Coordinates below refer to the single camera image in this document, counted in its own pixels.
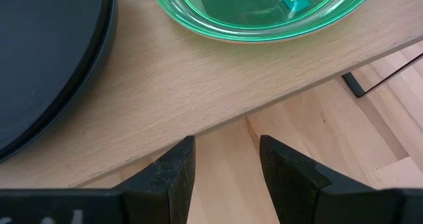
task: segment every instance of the hardwood floor plank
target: hardwood floor plank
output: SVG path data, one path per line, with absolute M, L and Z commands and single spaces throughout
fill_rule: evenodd
M 258 135 L 277 137 L 360 182 L 368 183 L 369 172 L 397 161 L 375 126 L 338 81 L 327 82 L 257 112 L 249 116 L 249 121 Z
M 278 223 L 244 120 L 196 143 L 195 187 L 208 223 Z
M 423 133 L 389 87 L 367 95 L 414 162 L 423 170 Z
M 197 187 L 194 185 L 191 197 L 191 206 L 188 213 L 187 224 L 208 224 L 210 223 L 206 217 L 206 209 L 203 208 L 202 198 L 204 194 L 197 191 Z
M 371 176 L 376 188 L 423 188 L 423 174 L 410 157 L 375 170 Z
M 369 98 L 367 96 L 356 98 L 343 80 L 338 79 L 337 81 L 338 84 L 345 90 L 345 92 L 350 95 L 350 97 L 354 100 L 354 102 L 362 110 L 362 112 L 367 116 L 367 118 L 369 118 L 369 121 L 374 125 L 377 132 L 382 136 L 383 140 L 391 149 L 395 158 L 397 160 L 407 158 L 409 154 L 407 153 L 401 142 L 398 140 L 398 138 L 395 136 L 395 134 L 392 132 L 390 127 L 386 124 L 385 120 L 382 118 L 382 116 L 377 111 L 374 104 L 369 100 Z
M 407 112 L 423 131 L 423 77 L 414 67 L 410 67 L 398 78 L 394 78 L 389 86 L 393 88 Z
M 407 60 L 412 60 L 423 52 L 423 42 L 416 43 L 401 50 L 401 53 Z

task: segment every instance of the wood grain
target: wood grain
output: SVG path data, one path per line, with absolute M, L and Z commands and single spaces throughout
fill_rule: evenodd
M 418 45 L 387 57 L 423 50 Z M 416 120 L 411 91 L 423 88 L 419 62 L 397 81 L 356 98 L 340 78 L 196 138 L 196 180 L 188 223 L 278 223 L 258 156 L 258 139 L 269 134 L 302 153 L 374 188 L 423 188 L 423 130 Z M 375 82 L 390 70 L 375 64 L 354 73 Z M 90 184 L 114 186 L 151 161 L 142 159 Z
M 69 119 L 0 165 L 0 187 L 84 184 L 423 39 L 422 0 L 368 0 L 326 30 L 256 46 L 195 35 L 155 0 L 118 2 L 98 83 Z

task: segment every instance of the tabletop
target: tabletop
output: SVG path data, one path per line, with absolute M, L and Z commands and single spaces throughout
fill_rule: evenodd
M 213 41 L 118 0 L 112 55 L 71 115 L 0 164 L 1 188 L 68 187 L 423 40 L 423 0 L 367 0 L 287 42 Z

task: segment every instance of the black round tray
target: black round tray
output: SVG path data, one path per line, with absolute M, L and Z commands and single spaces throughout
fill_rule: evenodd
M 34 141 L 104 65 L 116 0 L 0 0 L 0 161 Z

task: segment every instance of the stacked black plates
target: stacked black plates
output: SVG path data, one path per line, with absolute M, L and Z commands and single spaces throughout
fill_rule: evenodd
M 115 0 L 0 0 L 0 161 L 69 106 L 115 32 Z

